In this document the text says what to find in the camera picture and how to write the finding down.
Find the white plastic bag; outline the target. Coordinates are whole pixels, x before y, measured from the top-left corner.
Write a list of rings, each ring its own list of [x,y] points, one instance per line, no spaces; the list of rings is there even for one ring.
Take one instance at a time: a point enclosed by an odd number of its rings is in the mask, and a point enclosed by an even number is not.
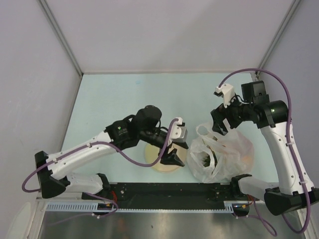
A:
[[[240,131],[226,135],[212,131],[212,123],[196,127],[195,138],[186,161],[193,176],[201,183],[229,182],[232,177],[250,173],[254,165],[254,146]]]

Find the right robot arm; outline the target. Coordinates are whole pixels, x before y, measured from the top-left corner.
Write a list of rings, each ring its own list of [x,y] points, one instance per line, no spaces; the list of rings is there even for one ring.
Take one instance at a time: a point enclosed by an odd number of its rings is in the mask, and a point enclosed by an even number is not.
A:
[[[319,201],[319,190],[307,176],[298,150],[293,145],[293,133],[286,132],[288,107],[283,101],[270,101],[264,82],[251,82],[241,86],[243,102],[235,94],[234,87],[223,84],[215,89],[215,95],[223,103],[211,111],[212,130],[226,135],[242,122],[252,121],[264,136],[270,149],[278,183],[261,181],[250,174],[231,179],[230,195],[241,200],[246,195],[265,202],[274,216],[296,211]]]

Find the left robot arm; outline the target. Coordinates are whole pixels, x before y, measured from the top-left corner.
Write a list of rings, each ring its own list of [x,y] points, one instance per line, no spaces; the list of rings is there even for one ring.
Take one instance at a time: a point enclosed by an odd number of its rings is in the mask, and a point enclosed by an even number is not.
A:
[[[50,199],[64,192],[82,193],[83,198],[94,195],[99,199],[109,196],[110,185],[102,173],[85,176],[74,172],[102,156],[121,154],[129,162],[152,167],[157,163],[183,167],[184,163],[173,144],[188,149],[187,129],[182,118],[174,118],[169,127],[161,126],[162,113],[155,106],[145,106],[134,115],[129,115],[107,126],[97,136],[69,150],[47,154],[40,151],[35,154],[37,177],[43,198]],[[146,142],[159,149],[158,157],[152,163],[140,163],[124,154],[124,150]]]

